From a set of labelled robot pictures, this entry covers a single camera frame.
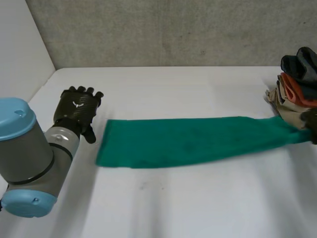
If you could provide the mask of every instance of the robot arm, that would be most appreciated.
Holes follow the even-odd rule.
[[[43,134],[34,112],[17,98],[0,99],[0,174],[8,182],[2,207],[20,217],[47,215],[79,146],[96,141],[91,127],[103,94],[80,86],[64,90],[54,125]]]

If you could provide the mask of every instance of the stack of clothes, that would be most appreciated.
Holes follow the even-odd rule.
[[[304,129],[304,112],[317,108],[317,55],[302,47],[295,56],[282,58],[281,69],[276,88],[266,91],[266,97],[283,120]]]

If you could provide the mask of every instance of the white tabletop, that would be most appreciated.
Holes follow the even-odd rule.
[[[310,143],[169,169],[94,164],[107,119],[270,117],[263,95],[279,73],[279,67],[58,70],[30,102],[42,129],[52,125],[64,89],[94,87],[105,94],[93,121],[97,143],[82,138],[50,214],[26,219],[2,211],[0,237],[315,238]]]

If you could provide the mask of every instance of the green towel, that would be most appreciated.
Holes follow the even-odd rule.
[[[222,160],[310,139],[281,117],[109,120],[96,164],[166,168]]]

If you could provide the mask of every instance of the gray concrete wall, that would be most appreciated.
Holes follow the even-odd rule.
[[[313,0],[26,0],[57,69],[279,65],[317,51]]]

